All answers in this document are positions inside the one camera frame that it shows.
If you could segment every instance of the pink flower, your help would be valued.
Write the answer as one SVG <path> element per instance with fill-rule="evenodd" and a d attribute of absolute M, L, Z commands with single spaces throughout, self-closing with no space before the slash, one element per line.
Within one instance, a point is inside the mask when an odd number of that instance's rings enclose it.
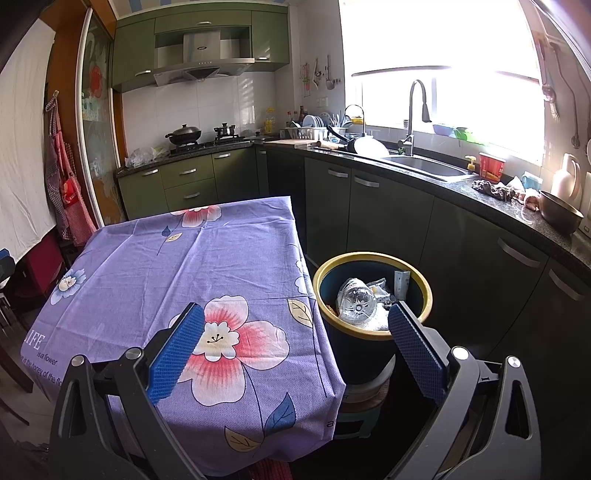
<path fill-rule="evenodd" d="M 270 322 L 246 323 L 243 297 L 223 296 L 205 305 L 205 330 L 178 383 L 191 381 L 193 396 L 205 406 L 237 402 L 244 395 L 243 364 L 269 370 L 287 358 L 285 332 Z M 178 315 L 170 321 L 170 326 Z"/>
<path fill-rule="evenodd" d="M 213 222 L 222 216 L 222 209 L 217 205 L 209 207 L 197 207 L 189 210 L 179 210 L 172 212 L 173 215 L 183 215 L 184 227 L 195 227 L 201 225 L 204 221 Z"/>

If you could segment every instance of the floral tablecloth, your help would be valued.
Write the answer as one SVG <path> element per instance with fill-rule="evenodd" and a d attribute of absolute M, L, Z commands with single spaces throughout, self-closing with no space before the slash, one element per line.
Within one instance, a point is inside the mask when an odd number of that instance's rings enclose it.
<path fill-rule="evenodd" d="M 222 476 L 328 442 L 344 383 L 289 198 L 165 213 L 97 231 L 21 349 L 53 401 L 69 360 L 119 358 L 188 302 L 205 332 L 158 409 L 195 464 Z"/>

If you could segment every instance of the kitchen sink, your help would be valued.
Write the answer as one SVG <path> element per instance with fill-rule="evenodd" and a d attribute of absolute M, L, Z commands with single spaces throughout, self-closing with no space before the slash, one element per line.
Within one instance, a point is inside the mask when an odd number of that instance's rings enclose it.
<path fill-rule="evenodd" d="M 476 176 L 475 173 L 464 168 L 454 167 L 453 165 L 431 160 L 430 158 L 419 157 L 418 155 L 413 155 L 412 157 L 407 155 L 389 155 L 378 161 L 448 182 L 467 180 Z"/>

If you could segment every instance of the gas stove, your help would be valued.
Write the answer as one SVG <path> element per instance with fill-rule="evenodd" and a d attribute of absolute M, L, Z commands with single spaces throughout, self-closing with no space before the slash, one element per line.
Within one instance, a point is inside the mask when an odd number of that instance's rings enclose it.
<path fill-rule="evenodd" d="M 178 157 L 180 155 L 185 155 L 187 153 L 197 152 L 199 150 L 203 150 L 204 148 L 215 147 L 217 145 L 228 145 L 233 143 L 242 142 L 244 137 L 240 135 L 228 135 L 227 137 L 217 137 L 213 142 L 205 142 L 205 143 L 189 143 L 186 145 L 177 145 L 177 148 L 174 148 L 170 151 L 170 157 Z"/>

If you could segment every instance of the black granite countertop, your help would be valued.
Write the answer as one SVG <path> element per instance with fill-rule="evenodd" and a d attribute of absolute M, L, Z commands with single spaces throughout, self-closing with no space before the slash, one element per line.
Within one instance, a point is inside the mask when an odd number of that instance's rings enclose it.
<path fill-rule="evenodd" d="M 229 150 L 237 150 L 238 148 L 247 148 L 250 147 L 252 143 L 253 142 L 251 140 L 245 140 L 244 142 L 237 142 L 229 145 L 215 145 L 214 147 L 202 148 L 201 150 L 185 153 L 183 155 L 175 155 L 174 157 L 166 156 L 155 162 L 148 163 L 147 165 L 142 165 L 141 167 L 121 167 L 117 169 L 117 171 L 115 172 L 115 177 L 120 179 L 121 177 L 125 177 L 127 175 L 133 175 L 134 173 L 140 171 L 161 167 L 162 165 L 166 165 L 168 163 L 176 162 L 179 160 L 185 160 L 187 158 L 201 157 L 202 155 L 209 155 L 218 152 L 227 152 Z"/>
<path fill-rule="evenodd" d="M 265 148 L 281 148 L 285 150 L 285 147 L 271 144 L 266 144 Z M 573 235 L 563 235 L 547 223 L 540 212 L 533 212 L 516 200 L 502 202 L 477 192 L 472 188 L 472 182 L 478 178 L 477 176 L 469 180 L 448 183 L 393 165 L 343 152 L 329 152 L 314 147 L 296 149 L 294 152 L 404 183 L 464 208 L 529 242 L 564 265 L 581 280 L 591 285 L 590 238 L 578 230 Z M 460 166 L 458 159 L 447 158 L 447 155 L 438 155 L 427 151 L 420 151 L 419 153 L 426 157 L 455 163 Z"/>

